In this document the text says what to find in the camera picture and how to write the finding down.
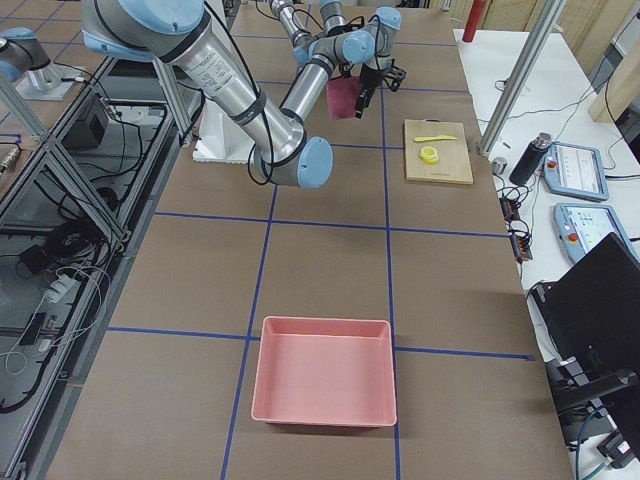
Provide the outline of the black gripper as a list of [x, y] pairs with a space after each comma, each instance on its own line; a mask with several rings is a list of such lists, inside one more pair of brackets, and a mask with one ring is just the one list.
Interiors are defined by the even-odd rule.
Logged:
[[361, 91], [355, 103], [355, 117], [361, 119], [369, 107], [374, 90], [385, 84], [389, 90], [396, 92], [405, 80], [405, 70], [395, 65], [392, 59], [389, 66], [377, 69], [363, 64], [360, 75]]

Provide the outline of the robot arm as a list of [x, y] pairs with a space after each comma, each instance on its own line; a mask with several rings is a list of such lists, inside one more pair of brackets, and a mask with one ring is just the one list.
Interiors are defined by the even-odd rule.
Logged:
[[321, 27], [313, 35], [304, 25], [300, 16], [311, 16], [289, 0], [267, 1], [269, 10], [287, 33], [295, 51], [304, 50], [309, 56], [320, 51], [339, 50], [352, 33], [344, 17], [341, 1], [320, 1]]
[[259, 183], [315, 189], [333, 169], [333, 150], [308, 135], [304, 121], [337, 69], [358, 65], [360, 91], [353, 101], [360, 117], [375, 90], [397, 90], [406, 73], [392, 50], [402, 15], [379, 7], [359, 28], [349, 26], [339, 1], [323, 1], [323, 31], [314, 36], [295, 20], [291, 1], [272, 1], [270, 11], [286, 31], [299, 72], [281, 105], [254, 81], [237, 46], [226, 47], [213, 30], [218, 16], [202, 1], [84, 1], [84, 43], [118, 59], [178, 66], [254, 146], [248, 170]]

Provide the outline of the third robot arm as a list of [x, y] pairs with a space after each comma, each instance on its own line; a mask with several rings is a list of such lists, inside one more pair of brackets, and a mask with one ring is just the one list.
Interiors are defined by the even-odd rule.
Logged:
[[62, 101], [71, 88], [36, 34], [26, 27], [1, 32], [1, 76], [26, 100]]

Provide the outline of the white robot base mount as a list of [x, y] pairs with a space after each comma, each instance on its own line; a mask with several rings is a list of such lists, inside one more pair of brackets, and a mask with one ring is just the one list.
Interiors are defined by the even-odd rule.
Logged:
[[193, 151], [194, 161], [247, 164], [253, 146], [250, 137], [216, 103], [205, 101]]

